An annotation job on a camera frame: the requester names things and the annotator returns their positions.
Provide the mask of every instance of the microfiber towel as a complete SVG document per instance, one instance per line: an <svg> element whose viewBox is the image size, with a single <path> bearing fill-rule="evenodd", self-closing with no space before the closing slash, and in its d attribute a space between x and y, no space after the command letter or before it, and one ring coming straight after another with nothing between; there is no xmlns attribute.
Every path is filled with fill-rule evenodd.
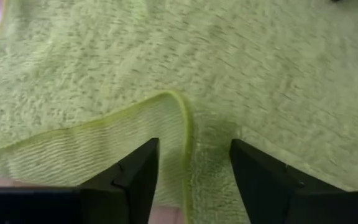
<svg viewBox="0 0 358 224"><path fill-rule="evenodd" d="M358 189L358 1L339 3L6 0L0 154L19 170L1 148L172 89L194 121L187 223L247 223L233 138ZM38 166L16 177L52 183Z"/></svg>
<svg viewBox="0 0 358 224"><path fill-rule="evenodd" d="M0 148L0 177L76 186L158 136L160 169L155 203L189 208L190 134L185 101L178 93L165 92L103 119Z"/></svg>

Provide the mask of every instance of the yellow-green stitched border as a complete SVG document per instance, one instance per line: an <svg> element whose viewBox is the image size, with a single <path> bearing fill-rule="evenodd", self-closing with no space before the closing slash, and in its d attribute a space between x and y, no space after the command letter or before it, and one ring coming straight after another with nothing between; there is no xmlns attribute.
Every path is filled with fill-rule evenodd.
<svg viewBox="0 0 358 224"><path fill-rule="evenodd" d="M191 140L193 136L193 121L190 116L188 103L186 102L185 98L177 91L165 91L161 92L147 100L141 101L137 104L134 104L124 110L121 110L117 113L114 113L112 115L109 115L102 119L97 119L95 121L90 121L84 124L80 124L77 126L74 126L72 128L63 128L63 129L56 129L53 131L48 131L46 133L38 134L35 136L32 136L28 139L25 139L23 141L19 141L17 143L4 146L0 148L0 151L4 151L6 149L14 150L19 147L28 146L30 144L35 144L39 141L43 141L44 139L53 138L55 136L58 136L63 133L72 133L75 134L79 131L82 131L84 129L91 129L91 128L97 128L99 126L104 126L109 123L113 123L118 119L121 119L125 116L130 116L134 113L137 113L139 110L142 109L142 107L146 104L158 101L159 99L166 97L166 96L172 96L174 99L176 99L177 103L179 104L179 107L181 109L182 118L183 118L183 125L184 125L184 147L181 152L181 165L182 165L182 171L185 173L185 177L182 180L182 191L183 191L183 214L185 217L185 223L186 224L192 224L192 188L191 188Z"/></svg>

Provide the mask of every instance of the fluffy fabric texture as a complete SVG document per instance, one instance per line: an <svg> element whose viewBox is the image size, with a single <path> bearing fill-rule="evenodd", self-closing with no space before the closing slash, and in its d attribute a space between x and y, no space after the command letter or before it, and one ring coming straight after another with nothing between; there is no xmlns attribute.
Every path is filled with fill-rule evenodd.
<svg viewBox="0 0 358 224"><path fill-rule="evenodd" d="M0 147L119 111L190 99L194 223L245 223L240 138L358 189L358 1L7 1Z"/></svg>

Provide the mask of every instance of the ribbed fabric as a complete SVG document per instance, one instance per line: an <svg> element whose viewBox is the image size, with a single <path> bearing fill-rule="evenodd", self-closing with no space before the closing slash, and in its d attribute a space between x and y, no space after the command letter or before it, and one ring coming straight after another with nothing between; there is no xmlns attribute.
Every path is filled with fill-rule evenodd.
<svg viewBox="0 0 358 224"><path fill-rule="evenodd" d="M0 176L40 185L78 185L158 137L155 203L182 208L191 203L184 199L191 195L190 127L181 96L162 93L103 119L1 148Z"/></svg>

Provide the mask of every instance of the black bracket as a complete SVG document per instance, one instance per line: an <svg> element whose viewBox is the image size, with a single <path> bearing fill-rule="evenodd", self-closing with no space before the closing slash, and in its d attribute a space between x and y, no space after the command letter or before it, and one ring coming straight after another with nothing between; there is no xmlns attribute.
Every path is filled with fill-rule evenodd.
<svg viewBox="0 0 358 224"><path fill-rule="evenodd" d="M358 192L345 192L238 139L230 158L252 224L358 223Z"/></svg>
<svg viewBox="0 0 358 224"><path fill-rule="evenodd" d="M0 224L147 224L157 176L153 138L77 187L1 187Z"/></svg>

